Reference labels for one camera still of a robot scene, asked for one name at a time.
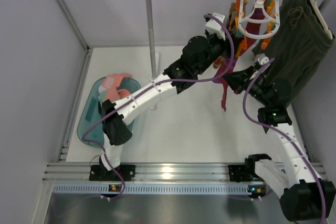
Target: white table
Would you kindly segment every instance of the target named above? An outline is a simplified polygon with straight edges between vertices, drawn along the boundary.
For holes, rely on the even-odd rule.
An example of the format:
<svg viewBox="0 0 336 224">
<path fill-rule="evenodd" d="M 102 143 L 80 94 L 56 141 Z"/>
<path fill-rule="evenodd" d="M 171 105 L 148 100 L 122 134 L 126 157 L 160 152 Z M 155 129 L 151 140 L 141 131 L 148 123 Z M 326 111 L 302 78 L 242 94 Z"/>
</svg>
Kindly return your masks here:
<svg viewBox="0 0 336 224">
<path fill-rule="evenodd" d="M 156 47 L 161 54 L 160 71 L 181 55 L 182 48 Z M 252 53 L 246 52 L 235 71 L 252 64 Z M 73 129 L 67 162 L 89 162 L 101 152 L 82 143 L 77 126 L 93 84 L 112 73 L 127 72 L 141 86 L 151 75 L 148 47 L 95 48 Z M 210 78 L 216 70 L 210 67 L 200 78 Z M 243 114 L 243 95 L 228 90 L 227 111 L 221 108 L 223 86 L 212 82 L 197 83 L 181 94 L 168 98 L 140 115 L 133 127 L 133 138 L 123 148 L 121 162 L 149 163 L 230 163 L 243 162 L 249 154 L 267 153 L 274 161 L 280 158 L 261 126 L 248 121 Z M 247 111 L 257 118 L 262 105 L 247 99 Z M 296 136 L 301 141 L 291 107 L 288 113 Z"/>
</svg>

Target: clothes hanger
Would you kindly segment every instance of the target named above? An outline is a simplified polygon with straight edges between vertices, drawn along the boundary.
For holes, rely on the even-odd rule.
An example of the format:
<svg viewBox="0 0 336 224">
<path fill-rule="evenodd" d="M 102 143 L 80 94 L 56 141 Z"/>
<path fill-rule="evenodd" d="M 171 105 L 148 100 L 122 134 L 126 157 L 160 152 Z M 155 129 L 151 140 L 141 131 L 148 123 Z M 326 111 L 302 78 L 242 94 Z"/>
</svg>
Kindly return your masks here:
<svg viewBox="0 0 336 224">
<path fill-rule="evenodd" d="M 323 27 L 325 33 L 329 36 L 330 39 L 332 39 L 332 33 L 329 30 L 326 21 L 324 20 L 320 10 L 317 7 L 317 2 L 315 2 L 315 0 L 309 0 L 309 1 L 310 1 L 311 6 L 313 7 L 314 12 L 315 12 L 317 18 L 319 19 L 319 21 L 321 23 L 321 26 Z"/>
</svg>

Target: teal plastic bin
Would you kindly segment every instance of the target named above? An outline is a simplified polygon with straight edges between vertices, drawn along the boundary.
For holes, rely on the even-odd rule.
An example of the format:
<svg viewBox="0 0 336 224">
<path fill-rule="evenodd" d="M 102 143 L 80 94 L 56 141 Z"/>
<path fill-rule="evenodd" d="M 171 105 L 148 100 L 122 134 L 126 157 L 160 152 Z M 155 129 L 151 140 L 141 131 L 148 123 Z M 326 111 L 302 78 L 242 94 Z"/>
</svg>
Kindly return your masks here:
<svg viewBox="0 0 336 224">
<path fill-rule="evenodd" d="M 84 133 L 101 119 L 101 115 L 98 112 L 98 101 L 99 101 L 98 88 L 103 83 L 104 79 L 105 77 L 100 78 L 92 86 L 91 92 L 89 94 L 89 98 L 85 104 L 83 113 L 80 117 L 79 124 L 77 127 L 77 135 L 81 141 L 82 141 L 81 138 L 84 135 Z M 136 80 L 132 78 L 123 78 L 120 86 L 117 89 L 118 90 L 126 89 L 130 93 L 134 93 L 138 91 L 140 87 L 141 87 L 140 84 Z M 128 129 L 130 131 L 132 131 L 134 121 L 135 120 L 133 120 L 128 125 Z M 99 124 L 96 128 L 94 128 L 85 138 L 87 140 L 95 140 L 103 145 L 104 144 L 104 134 L 102 130 L 102 124 Z M 100 146 L 95 143 L 87 143 L 87 142 L 83 142 L 83 143 L 90 145 L 92 147 L 100 148 Z"/>
</svg>

